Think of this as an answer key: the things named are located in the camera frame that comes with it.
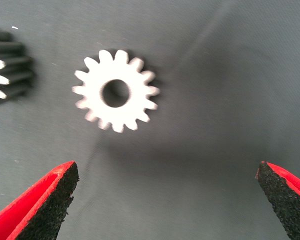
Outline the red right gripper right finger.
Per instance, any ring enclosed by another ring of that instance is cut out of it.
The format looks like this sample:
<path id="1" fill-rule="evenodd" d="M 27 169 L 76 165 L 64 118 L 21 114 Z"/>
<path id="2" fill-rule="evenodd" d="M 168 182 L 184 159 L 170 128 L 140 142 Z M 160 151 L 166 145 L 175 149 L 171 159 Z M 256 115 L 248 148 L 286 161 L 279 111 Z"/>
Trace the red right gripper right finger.
<path id="1" fill-rule="evenodd" d="M 300 178 L 273 163 L 262 161 L 256 179 L 291 240 L 300 240 Z"/>

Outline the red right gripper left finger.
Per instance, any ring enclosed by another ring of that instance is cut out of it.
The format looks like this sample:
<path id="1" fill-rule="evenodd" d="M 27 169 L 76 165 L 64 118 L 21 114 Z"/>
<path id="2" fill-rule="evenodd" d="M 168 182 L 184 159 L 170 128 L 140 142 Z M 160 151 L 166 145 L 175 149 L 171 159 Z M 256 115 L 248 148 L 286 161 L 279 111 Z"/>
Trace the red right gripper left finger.
<path id="1" fill-rule="evenodd" d="M 0 211 L 0 240 L 55 240 L 78 181 L 75 161 L 49 171 Z"/>

